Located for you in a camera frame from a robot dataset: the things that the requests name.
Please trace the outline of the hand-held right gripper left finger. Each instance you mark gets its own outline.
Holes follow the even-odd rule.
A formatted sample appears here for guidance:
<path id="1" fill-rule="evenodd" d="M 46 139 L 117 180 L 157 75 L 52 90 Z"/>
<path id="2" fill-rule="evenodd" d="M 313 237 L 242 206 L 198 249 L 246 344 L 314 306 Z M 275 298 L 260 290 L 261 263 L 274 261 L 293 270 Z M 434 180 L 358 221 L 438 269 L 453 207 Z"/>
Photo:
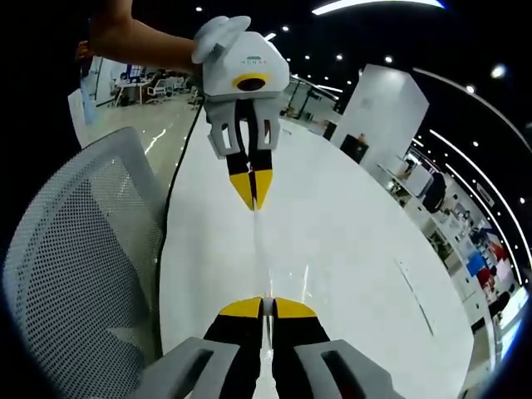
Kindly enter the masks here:
<path id="1" fill-rule="evenodd" d="M 264 300 L 248 298 L 219 311 L 202 338 L 189 337 L 148 367 L 136 398 L 251 397 L 260 372 Z"/>

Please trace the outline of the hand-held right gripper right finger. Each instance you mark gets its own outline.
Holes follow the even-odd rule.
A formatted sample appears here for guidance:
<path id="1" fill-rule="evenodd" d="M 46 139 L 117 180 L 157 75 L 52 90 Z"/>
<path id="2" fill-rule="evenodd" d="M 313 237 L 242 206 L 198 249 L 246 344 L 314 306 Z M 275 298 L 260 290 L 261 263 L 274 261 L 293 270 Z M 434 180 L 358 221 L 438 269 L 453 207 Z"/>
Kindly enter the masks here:
<path id="1" fill-rule="evenodd" d="M 272 372 L 280 398 L 400 398 L 388 371 L 332 340 L 303 303 L 275 298 Z"/>

